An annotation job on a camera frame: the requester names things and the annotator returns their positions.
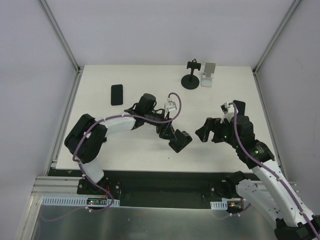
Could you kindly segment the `black folding phone stand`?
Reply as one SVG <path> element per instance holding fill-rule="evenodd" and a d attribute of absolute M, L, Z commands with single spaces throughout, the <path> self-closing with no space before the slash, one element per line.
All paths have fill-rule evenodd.
<path fill-rule="evenodd" d="M 186 131 L 177 129 L 174 133 L 175 140 L 170 140 L 168 145 L 176 152 L 182 151 L 189 143 L 192 142 L 192 137 Z"/>

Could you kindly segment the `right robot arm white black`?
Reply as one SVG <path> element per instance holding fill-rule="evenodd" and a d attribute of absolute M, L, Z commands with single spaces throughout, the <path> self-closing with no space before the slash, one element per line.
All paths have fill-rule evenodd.
<path fill-rule="evenodd" d="M 270 148 L 256 139 L 254 125 L 245 115 L 246 104 L 234 100 L 221 105 L 222 117 L 208 117 L 196 130 L 205 143 L 213 133 L 212 142 L 229 144 L 238 158 L 258 177 L 268 193 L 262 192 L 242 171 L 228 175 L 217 187 L 220 196 L 237 196 L 264 216 L 278 240 L 315 240 L 320 238 L 320 217 L 298 197 Z"/>

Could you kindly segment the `left aluminium frame post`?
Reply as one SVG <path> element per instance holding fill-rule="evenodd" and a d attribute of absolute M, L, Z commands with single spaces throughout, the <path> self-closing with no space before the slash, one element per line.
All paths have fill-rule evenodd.
<path fill-rule="evenodd" d="M 79 65 L 78 61 L 75 58 L 75 55 L 70 48 L 70 45 L 68 44 L 68 41 L 66 40 L 59 23 L 54 16 L 53 11 L 51 10 L 48 2 L 46 0 L 37 0 L 40 8 L 42 9 L 49 25 L 51 26 L 54 35 L 56 36 L 58 42 L 60 43 L 60 46 L 62 47 L 64 53 L 66 54 L 71 66 L 75 70 L 77 74 L 82 72 L 82 67 Z"/>

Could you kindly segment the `black round-base clamp stand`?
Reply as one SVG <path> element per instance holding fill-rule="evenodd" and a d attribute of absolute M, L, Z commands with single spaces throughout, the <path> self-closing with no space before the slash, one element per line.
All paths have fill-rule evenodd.
<path fill-rule="evenodd" d="M 190 69 L 190 74 L 183 76 L 181 79 L 181 85 L 185 89 L 194 90 L 199 86 L 200 81 L 199 78 L 196 75 L 194 75 L 194 71 L 200 71 L 201 66 L 201 63 L 198 62 L 195 58 L 192 61 L 187 62 L 186 68 Z"/>

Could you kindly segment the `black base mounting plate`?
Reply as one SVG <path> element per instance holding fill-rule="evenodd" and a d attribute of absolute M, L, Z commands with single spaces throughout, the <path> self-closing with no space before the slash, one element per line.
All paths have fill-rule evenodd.
<path fill-rule="evenodd" d="M 108 190 L 122 207 L 209 209 L 211 202 L 238 199 L 230 172 L 104 171 L 98 186 L 78 182 L 77 194 L 101 196 Z"/>

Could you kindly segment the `aluminium frame post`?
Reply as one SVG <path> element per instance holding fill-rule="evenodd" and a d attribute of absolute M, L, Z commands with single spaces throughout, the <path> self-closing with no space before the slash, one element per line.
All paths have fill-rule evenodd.
<path fill-rule="evenodd" d="M 71 66 L 75 70 L 77 74 L 82 72 L 82 67 L 79 65 L 78 61 L 75 58 L 75 55 L 70 48 L 70 45 L 68 44 L 68 41 L 66 40 L 59 23 L 54 16 L 53 11 L 51 10 L 48 2 L 46 0 L 37 0 L 40 8 L 42 9 L 49 25 L 51 26 L 54 35 L 56 36 L 58 42 L 60 43 L 60 46 L 62 47 L 64 53 L 66 54 Z"/>
<path fill-rule="evenodd" d="M 293 15 L 295 14 L 295 12 L 297 11 L 298 7 L 301 5 L 302 2 L 303 2 L 302 0 L 293 0 L 292 3 L 290 4 L 290 6 L 287 9 L 287 11 L 285 12 L 282 20 L 280 21 L 278 27 L 276 28 L 275 32 L 273 33 L 270 41 L 268 42 L 266 48 L 264 49 L 262 55 L 260 56 L 257 64 L 252 69 L 252 73 L 254 76 L 256 76 L 258 74 L 258 72 L 260 71 L 261 67 L 263 66 L 263 64 L 267 60 L 267 57 L 272 52 L 276 43 L 280 39 L 283 31 L 287 27 L 288 23 L 290 22 L 290 20 L 292 19 Z"/>

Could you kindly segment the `right aluminium frame post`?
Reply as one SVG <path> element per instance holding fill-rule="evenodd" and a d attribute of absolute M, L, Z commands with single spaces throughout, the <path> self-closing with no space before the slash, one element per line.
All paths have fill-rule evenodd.
<path fill-rule="evenodd" d="M 268 42 L 266 48 L 264 49 L 262 55 L 260 56 L 257 64 L 252 69 L 252 73 L 254 76 L 256 76 L 258 74 L 258 72 L 260 71 L 261 67 L 263 66 L 263 64 L 267 60 L 267 57 L 272 52 L 276 43 L 280 39 L 283 31 L 287 27 L 288 23 L 290 22 L 290 20 L 292 19 L 293 15 L 295 14 L 295 12 L 297 11 L 298 7 L 301 5 L 302 2 L 303 2 L 302 0 L 293 0 L 292 3 L 290 4 L 290 6 L 287 9 L 287 11 L 285 12 L 282 20 L 280 21 L 278 27 L 276 28 L 275 32 L 273 33 L 270 41 Z"/>

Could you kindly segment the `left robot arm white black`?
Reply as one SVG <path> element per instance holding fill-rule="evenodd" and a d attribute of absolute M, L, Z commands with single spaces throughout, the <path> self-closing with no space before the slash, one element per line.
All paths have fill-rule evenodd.
<path fill-rule="evenodd" d="M 64 145 L 72 154 L 72 160 L 78 163 L 80 170 L 87 180 L 88 188 L 99 195 L 105 191 L 106 183 L 102 178 L 104 172 L 98 161 L 98 154 L 107 137 L 116 133 L 135 130 L 148 123 L 156 127 L 156 132 L 161 139 L 168 140 L 169 146 L 178 153 L 178 131 L 172 126 L 175 115 L 170 118 L 170 112 L 181 111 L 180 107 L 172 100 L 170 93 L 164 107 L 155 109 L 156 97 L 145 93 L 137 103 L 123 112 L 96 120 L 88 113 L 83 114 L 67 135 Z"/>

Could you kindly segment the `aluminium front rail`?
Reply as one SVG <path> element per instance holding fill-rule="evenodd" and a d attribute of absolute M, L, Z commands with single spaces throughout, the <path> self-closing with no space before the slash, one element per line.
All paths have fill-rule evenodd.
<path fill-rule="evenodd" d="M 80 177 L 37 176 L 31 191 L 34 196 L 75 196 Z"/>

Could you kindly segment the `black phone far left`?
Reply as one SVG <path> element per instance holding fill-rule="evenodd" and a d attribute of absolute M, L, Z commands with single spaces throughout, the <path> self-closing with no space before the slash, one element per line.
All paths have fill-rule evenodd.
<path fill-rule="evenodd" d="M 120 106 L 124 102 L 123 85 L 115 84 L 111 86 L 110 104 L 112 106 Z"/>

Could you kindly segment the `silver metal phone stand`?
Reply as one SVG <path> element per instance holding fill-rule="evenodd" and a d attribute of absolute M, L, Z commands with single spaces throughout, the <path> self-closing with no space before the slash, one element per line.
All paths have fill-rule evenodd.
<path fill-rule="evenodd" d="M 211 88 L 213 85 L 213 78 L 215 74 L 216 63 L 206 62 L 204 70 L 201 74 L 200 84 L 202 87 Z"/>

